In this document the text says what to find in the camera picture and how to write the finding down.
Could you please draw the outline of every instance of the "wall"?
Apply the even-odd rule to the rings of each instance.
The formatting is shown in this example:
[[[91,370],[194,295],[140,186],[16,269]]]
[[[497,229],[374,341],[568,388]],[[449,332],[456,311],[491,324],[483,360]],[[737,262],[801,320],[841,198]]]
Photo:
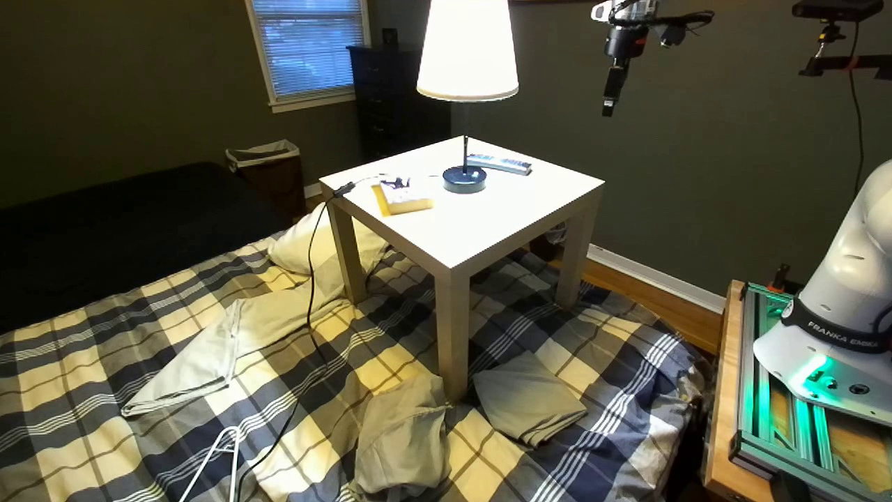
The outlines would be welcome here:
[[[376,31],[420,42],[426,3],[376,0]],[[604,179],[593,240],[724,293],[780,262],[808,279],[851,207],[855,112],[844,73],[801,78],[817,20],[792,3],[665,0],[663,13],[714,9],[679,46],[659,37],[633,62],[615,116],[601,116],[607,57],[593,3],[515,3],[522,91],[473,109],[469,131]],[[829,53],[847,53],[847,38]],[[862,53],[892,53],[892,13],[862,23]],[[855,73],[866,165],[892,158],[892,83]]]
[[[271,113],[243,0],[10,0],[0,207],[292,138],[304,182],[356,158],[355,106]]]

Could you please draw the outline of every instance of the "light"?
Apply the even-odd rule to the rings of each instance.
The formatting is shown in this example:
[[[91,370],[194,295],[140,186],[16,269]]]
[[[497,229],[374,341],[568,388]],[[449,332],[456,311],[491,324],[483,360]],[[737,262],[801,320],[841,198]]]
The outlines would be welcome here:
[[[449,103],[508,99],[519,67],[508,0],[431,0],[419,91]]]

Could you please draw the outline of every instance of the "table leg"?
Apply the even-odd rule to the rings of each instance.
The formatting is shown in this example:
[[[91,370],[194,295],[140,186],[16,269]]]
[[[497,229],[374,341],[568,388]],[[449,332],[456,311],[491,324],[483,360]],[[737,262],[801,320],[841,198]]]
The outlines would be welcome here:
[[[571,306],[580,297],[580,279],[583,279],[583,262],[585,262],[592,232],[593,232],[593,215],[596,215],[596,198],[589,196],[576,201],[576,209],[567,222],[558,306]]]
[[[447,399],[463,402],[469,394],[469,341],[472,341],[472,279],[469,272],[436,276],[437,311],[437,367]]]
[[[330,219],[332,219],[332,235],[335,235],[335,247],[337,247],[337,262],[339,262],[346,295],[352,301],[362,301],[364,297],[364,269],[360,264],[355,216],[332,198],[325,201],[325,209],[330,209]]]

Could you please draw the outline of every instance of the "lamp base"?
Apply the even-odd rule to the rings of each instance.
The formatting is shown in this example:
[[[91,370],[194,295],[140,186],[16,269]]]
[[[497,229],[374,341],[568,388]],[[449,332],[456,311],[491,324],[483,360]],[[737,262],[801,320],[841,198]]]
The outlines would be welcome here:
[[[456,165],[444,170],[444,182],[449,193],[480,193],[486,184],[486,170],[477,165]]]

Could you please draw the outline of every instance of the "blue plaid blanket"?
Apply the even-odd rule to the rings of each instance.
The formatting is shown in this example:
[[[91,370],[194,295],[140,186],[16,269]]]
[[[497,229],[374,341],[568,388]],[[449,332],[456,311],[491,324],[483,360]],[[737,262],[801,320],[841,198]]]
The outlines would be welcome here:
[[[437,370],[431,279],[394,251],[367,301],[335,301],[311,328],[243,354],[226,391],[121,416],[235,297],[304,283],[268,262],[268,243],[0,334],[0,502],[226,498],[235,479],[238,498],[346,495],[364,402]],[[589,412],[530,448],[473,399],[449,407],[447,479],[423,498],[659,495],[699,394],[688,349],[593,286],[558,308],[555,283],[530,254],[473,279],[472,373],[532,350]],[[213,451],[226,430],[243,440]]]

